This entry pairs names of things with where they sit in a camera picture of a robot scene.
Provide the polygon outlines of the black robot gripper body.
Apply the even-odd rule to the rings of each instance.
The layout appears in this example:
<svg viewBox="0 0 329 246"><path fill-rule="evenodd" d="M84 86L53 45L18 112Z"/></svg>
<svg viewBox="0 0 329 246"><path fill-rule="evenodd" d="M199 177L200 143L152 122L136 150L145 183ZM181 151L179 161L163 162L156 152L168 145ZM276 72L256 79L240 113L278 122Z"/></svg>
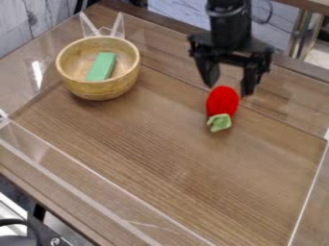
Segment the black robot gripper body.
<svg viewBox="0 0 329 246"><path fill-rule="evenodd" d="M220 63L270 70L271 47L251 35L250 8L205 8L211 29L187 36L188 55L200 72L217 71Z"/></svg>

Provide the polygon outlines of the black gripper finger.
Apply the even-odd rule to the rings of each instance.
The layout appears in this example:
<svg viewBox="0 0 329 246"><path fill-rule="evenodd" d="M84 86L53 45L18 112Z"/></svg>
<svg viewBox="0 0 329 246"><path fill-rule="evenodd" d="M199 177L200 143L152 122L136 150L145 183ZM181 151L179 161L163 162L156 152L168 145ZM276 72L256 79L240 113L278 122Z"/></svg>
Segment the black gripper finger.
<svg viewBox="0 0 329 246"><path fill-rule="evenodd" d="M219 77L217 59L203 55L195 56L195 63L203 83L207 87L213 87Z"/></svg>
<svg viewBox="0 0 329 246"><path fill-rule="evenodd" d="M266 71L267 66L263 60L251 60L246 63L244 75L240 81L240 95L243 97L252 94Z"/></svg>

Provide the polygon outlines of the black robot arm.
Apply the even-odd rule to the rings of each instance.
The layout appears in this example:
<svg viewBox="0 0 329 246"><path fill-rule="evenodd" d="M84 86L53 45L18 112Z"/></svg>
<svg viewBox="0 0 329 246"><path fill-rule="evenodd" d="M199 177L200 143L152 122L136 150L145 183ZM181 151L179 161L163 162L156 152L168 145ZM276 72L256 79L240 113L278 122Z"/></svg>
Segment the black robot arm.
<svg viewBox="0 0 329 246"><path fill-rule="evenodd" d="M252 94L264 73L270 72L274 48L251 34L251 21L264 24L264 20L251 15L250 0L207 0L205 13L211 29L187 36L188 56L207 87L219 78L221 63L243 69L240 96Z"/></svg>

